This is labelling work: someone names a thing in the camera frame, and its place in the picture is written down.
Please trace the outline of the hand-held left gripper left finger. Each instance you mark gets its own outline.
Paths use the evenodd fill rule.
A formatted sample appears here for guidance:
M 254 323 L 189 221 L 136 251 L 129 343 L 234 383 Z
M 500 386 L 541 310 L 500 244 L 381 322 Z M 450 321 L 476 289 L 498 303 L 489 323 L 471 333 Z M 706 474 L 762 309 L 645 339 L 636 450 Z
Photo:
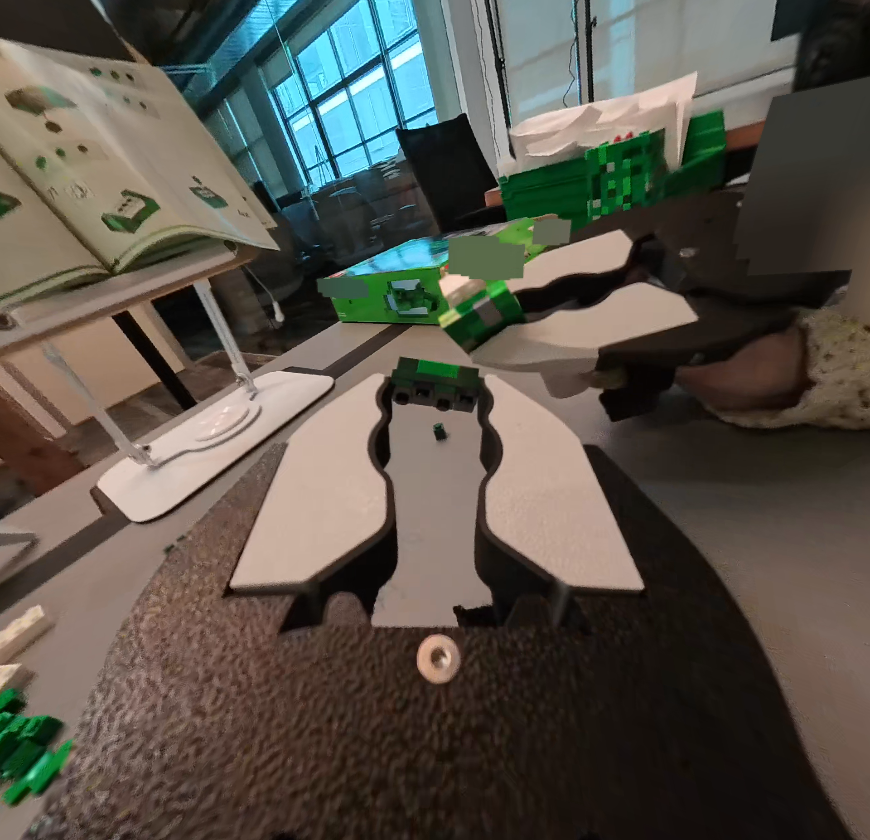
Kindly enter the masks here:
M 285 445 L 230 579 L 231 595 L 290 595 L 287 626 L 319 624 L 332 596 L 354 595 L 370 620 L 397 568 L 386 465 L 390 381 L 372 374 L 332 399 Z

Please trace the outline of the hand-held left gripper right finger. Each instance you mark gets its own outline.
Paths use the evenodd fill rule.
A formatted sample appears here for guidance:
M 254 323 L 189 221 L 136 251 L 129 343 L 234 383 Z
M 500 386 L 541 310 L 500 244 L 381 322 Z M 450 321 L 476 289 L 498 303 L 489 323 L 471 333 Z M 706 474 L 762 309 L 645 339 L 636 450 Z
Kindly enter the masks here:
M 482 381 L 478 576 L 494 614 L 543 600 L 553 624 L 577 595 L 639 596 L 645 584 L 580 438 L 499 377 Z

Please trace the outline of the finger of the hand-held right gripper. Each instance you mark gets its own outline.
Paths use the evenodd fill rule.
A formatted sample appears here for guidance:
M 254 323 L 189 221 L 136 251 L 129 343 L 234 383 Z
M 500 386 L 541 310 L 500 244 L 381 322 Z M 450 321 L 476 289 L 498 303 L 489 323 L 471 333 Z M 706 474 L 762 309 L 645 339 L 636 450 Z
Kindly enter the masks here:
M 480 367 L 538 374 L 551 397 L 568 399 L 592 387 L 603 348 L 698 318 L 679 294 L 636 283 L 613 291 L 594 306 L 558 310 L 542 320 L 509 325 L 475 348 L 471 359 Z
M 652 278 L 642 253 L 620 230 L 548 249 L 526 263 L 517 279 L 517 298 L 602 300 L 622 286 Z

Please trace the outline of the green and white lego assembly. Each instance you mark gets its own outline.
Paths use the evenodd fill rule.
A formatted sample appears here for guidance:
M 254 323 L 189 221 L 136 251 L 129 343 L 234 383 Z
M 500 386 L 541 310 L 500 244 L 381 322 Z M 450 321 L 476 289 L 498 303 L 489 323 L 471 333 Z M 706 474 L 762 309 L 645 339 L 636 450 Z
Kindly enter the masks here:
M 440 289 L 447 303 L 439 316 L 440 328 L 468 354 L 508 326 L 527 320 L 506 280 L 448 274 L 441 279 Z

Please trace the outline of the green lego plate piece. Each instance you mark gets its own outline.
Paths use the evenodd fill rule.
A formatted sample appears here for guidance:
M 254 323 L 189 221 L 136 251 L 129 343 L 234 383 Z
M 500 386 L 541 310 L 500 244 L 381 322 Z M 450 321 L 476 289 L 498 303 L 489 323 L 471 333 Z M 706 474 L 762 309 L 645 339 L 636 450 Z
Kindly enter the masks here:
M 481 377 L 477 367 L 403 356 L 391 372 L 391 387 L 392 400 L 398 405 L 471 413 L 479 398 Z

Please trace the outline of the person's right forearm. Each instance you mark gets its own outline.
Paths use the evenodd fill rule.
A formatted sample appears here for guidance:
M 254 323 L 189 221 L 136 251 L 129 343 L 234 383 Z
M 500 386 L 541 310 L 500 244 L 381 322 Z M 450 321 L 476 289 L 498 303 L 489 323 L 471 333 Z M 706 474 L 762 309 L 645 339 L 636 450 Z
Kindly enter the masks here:
M 832 308 L 801 312 L 796 321 L 807 356 L 809 387 L 789 408 L 723 411 L 706 406 L 737 427 L 780 430 L 816 427 L 869 429 L 869 331 Z

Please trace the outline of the green lego box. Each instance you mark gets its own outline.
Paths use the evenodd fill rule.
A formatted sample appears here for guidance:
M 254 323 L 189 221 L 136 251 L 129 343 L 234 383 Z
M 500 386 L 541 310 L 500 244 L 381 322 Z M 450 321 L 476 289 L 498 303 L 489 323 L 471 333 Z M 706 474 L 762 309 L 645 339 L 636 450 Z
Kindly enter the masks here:
M 490 237 L 521 245 L 526 260 L 546 250 L 533 244 L 532 218 L 436 237 L 415 238 L 323 277 L 318 292 L 345 323 L 437 325 L 449 309 L 441 289 L 448 276 L 449 245 L 455 238 Z

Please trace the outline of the white lego piece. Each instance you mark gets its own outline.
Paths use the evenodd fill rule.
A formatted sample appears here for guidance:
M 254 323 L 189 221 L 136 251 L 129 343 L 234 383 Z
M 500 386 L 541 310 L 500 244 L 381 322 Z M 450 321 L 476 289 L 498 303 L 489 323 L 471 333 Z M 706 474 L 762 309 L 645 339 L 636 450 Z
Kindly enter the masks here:
M 47 633 L 54 624 L 54 619 L 40 605 L 30 607 L 10 622 L 1 631 L 1 664 L 12 663 L 17 655 Z

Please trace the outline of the pile of green lego bricks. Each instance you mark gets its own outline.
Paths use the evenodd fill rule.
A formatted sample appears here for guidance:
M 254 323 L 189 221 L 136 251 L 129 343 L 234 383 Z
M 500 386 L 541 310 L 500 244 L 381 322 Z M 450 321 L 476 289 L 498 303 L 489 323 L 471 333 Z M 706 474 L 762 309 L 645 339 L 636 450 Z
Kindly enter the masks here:
M 53 715 L 26 715 L 25 694 L 12 687 L 1 693 L 1 800 L 16 807 L 39 797 L 60 778 L 75 741 L 61 741 L 64 723 Z

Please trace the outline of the lego instruction booklet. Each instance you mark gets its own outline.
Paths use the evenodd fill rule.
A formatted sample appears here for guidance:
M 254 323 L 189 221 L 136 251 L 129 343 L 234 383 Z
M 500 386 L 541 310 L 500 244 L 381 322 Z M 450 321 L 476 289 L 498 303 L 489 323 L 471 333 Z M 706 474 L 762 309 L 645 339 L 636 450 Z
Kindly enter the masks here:
M 5 310 L 276 224 L 169 77 L 1 42 Z

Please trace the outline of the person's right hand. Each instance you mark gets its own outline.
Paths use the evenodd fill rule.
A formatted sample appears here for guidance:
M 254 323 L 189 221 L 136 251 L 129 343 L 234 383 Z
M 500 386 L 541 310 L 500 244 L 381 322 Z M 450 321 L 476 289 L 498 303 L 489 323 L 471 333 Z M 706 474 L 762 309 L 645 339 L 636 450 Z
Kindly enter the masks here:
M 680 367 L 677 385 L 717 413 L 778 411 L 794 406 L 810 388 L 803 329 L 758 338 L 729 359 Z

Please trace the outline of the green box with papers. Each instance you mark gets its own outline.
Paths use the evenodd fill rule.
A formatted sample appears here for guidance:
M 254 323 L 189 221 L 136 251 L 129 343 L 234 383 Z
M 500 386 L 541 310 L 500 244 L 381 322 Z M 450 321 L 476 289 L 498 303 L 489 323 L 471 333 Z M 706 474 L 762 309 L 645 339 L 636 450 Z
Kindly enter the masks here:
M 725 182 L 722 110 L 692 116 L 698 73 L 644 92 L 528 118 L 498 164 L 509 218 L 554 214 L 574 227 Z

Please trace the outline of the white book stand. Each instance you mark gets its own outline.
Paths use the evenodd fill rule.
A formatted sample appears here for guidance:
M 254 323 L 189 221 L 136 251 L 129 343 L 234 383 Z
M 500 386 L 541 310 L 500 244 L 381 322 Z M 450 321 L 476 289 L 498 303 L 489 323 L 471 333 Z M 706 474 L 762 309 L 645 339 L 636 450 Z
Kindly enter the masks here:
M 2 306 L 2 354 L 39 345 L 85 400 L 123 458 L 97 482 L 97 491 L 129 521 L 156 520 L 220 476 L 245 454 L 322 399 L 334 387 L 326 374 L 270 371 L 251 375 L 212 292 L 212 276 L 249 262 L 251 246 L 210 243 L 136 272 L 81 288 Z M 129 439 L 53 343 L 61 333 L 192 285 L 230 357 L 237 386 L 155 440 Z

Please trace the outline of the black office chair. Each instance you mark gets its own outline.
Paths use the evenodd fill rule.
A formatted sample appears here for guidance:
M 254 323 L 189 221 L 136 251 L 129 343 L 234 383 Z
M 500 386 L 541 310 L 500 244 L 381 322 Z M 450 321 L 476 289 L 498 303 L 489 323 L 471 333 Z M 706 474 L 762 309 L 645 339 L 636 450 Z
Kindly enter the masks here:
M 503 206 L 485 204 L 497 180 L 466 113 L 396 136 L 441 234 L 506 224 Z

